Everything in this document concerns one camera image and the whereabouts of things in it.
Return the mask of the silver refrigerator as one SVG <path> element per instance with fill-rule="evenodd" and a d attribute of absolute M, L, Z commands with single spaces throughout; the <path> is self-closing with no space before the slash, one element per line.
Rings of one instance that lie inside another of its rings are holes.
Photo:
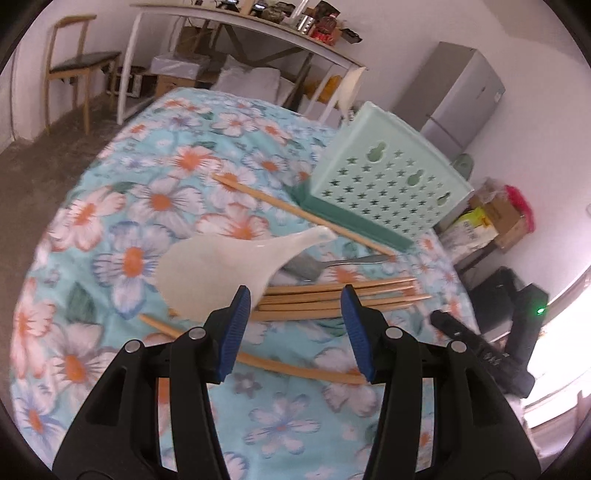
<path fill-rule="evenodd" d="M 393 113 L 453 161 L 480 133 L 505 92 L 479 50 L 441 42 Z"/>

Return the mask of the cardboard box under table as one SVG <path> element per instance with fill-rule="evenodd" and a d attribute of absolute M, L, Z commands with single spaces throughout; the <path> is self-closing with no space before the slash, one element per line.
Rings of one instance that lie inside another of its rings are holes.
<path fill-rule="evenodd" d="M 193 88 L 196 83 L 197 81 L 194 79 L 158 75 L 154 97 L 160 98 L 161 96 L 177 88 Z"/>

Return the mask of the wooden chair black seat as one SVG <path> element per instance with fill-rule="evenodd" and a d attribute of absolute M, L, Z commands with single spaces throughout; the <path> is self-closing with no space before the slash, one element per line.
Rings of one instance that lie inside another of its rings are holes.
<path fill-rule="evenodd" d="M 118 66 L 121 59 L 120 51 L 100 51 L 85 53 L 84 47 L 89 25 L 97 19 L 96 14 L 70 15 L 58 20 L 50 30 L 50 37 L 45 60 L 45 70 L 42 83 L 42 101 L 44 127 L 50 132 L 50 85 L 52 81 L 68 82 L 73 86 L 72 109 L 78 108 L 79 80 L 84 83 L 84 100 L 82 103 L 82 116 L 84 133 L 90 133 L 90 103 L 92 78 L 95 72 L 110 74 L 111 80 L 106 83 L 105 92 L 111 95 L 110 106 L 114 107 L 115 85 Z M 77 40 L 76 54 L 58 64 L 53 63 L 53 54 L 58 33 L 68 27 L 79 25 L 80 32 Z"/>

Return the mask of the white plastic spoon in holder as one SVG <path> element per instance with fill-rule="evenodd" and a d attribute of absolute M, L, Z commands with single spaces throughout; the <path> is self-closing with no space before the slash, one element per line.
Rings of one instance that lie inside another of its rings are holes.
<path fill-rule="evenodd" d="M 356 101 L 360 90 L 360 84 L 363 74 L 367 71 L 366 67 L 358 67 L 354 70 L 349 70 L 345 77 L 339 83 L 339 88 L 335 92 L 337 95 L 337 110 L 339 111 L 339 125 L 349 122 L 349 110 L 352 109 L 353 102 Z"/>

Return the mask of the yellow plastic bag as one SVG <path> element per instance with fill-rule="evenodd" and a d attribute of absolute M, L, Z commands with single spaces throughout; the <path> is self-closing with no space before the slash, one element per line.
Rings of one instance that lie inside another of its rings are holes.
<path fill-rule="evenodd" d="M 334 75 L 331 76 L 328 82 L 325 84 L 325 87 L 322 88 L 322 92 L 318 95 L 318 102 L 327 104 L 329 99 L 331 99 L 332 95 L 335 93 L 335 90 L 338 89 L 339 84 L 342 82 L 342 76 Z M 308 100 L 311 100 L 312 96 L 315 94 L 315 90 L 320 87 L 321 81 L 314 81 L 304 85 L 304 95 L 308 97 Z"/>

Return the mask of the metal spatula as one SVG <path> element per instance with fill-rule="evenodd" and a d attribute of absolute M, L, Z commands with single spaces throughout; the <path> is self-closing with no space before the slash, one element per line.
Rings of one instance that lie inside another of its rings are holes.
<path fill-rule="evenodd" d="M 292 258 L 280 268 L 281 271 L 298 280 L 315 282 L 322 273 L 332 267 L 346 265 L 365 265 L 384 263 L 390 259 L 389 255 L 368 255 L 360 258 L 321 261 L 308 254 L 300 254 Z"/>

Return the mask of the white pillow bag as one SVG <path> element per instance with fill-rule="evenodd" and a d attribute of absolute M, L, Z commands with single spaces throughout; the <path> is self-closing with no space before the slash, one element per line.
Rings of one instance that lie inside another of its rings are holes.
<path fill-rule="evenodd" d="M 280 71 L 273 67 L 250 67 L 226 56 L 211 91 L 273 103 L 280 88 Z"/>

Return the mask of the rice sack bag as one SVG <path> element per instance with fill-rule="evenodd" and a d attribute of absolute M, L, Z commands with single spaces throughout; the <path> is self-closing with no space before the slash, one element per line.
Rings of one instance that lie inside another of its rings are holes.
<path fill-rule="evenodd" d="M 467 258 L 495 240 L 498 231 L 483 207 L 461 215 L 440 236 L 440 242 L 453 264 Z"/>

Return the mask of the mint green utensil holder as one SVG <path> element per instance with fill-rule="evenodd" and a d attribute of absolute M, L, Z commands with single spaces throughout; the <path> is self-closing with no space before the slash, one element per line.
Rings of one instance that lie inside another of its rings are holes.
<path fill-rule="evenodd" d="M 290 188 L 304 211 L 401 252 L 472 193 L 431 142 L 370 102 Z"/>

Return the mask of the white plastic rice spoon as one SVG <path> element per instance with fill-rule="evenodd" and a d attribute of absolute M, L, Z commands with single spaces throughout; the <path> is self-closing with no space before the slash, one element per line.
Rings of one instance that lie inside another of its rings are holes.
<path fill-rule="evenodd" d="M 325 226 L 263 240 L 197 234 L 172 245 L 158 260 L 153 278 L 179 317 L 204 322 L 209 313 L 231 304 L 240 286 L 249 289 L 250 305 L 256 306 L 284 264 L 336 238 Z"/>

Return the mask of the red plastic bag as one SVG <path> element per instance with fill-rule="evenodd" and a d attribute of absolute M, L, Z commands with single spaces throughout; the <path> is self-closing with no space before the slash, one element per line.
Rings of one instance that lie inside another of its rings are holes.
<path fill-rule="evenodd" d="M 505 192 L 508 201 L 525 219 L 527 231 L 533 233 L 536 230 L 535 216 L 530 203 L 526 200 L 522 192 L 513 185 L 506 185 Z"/>

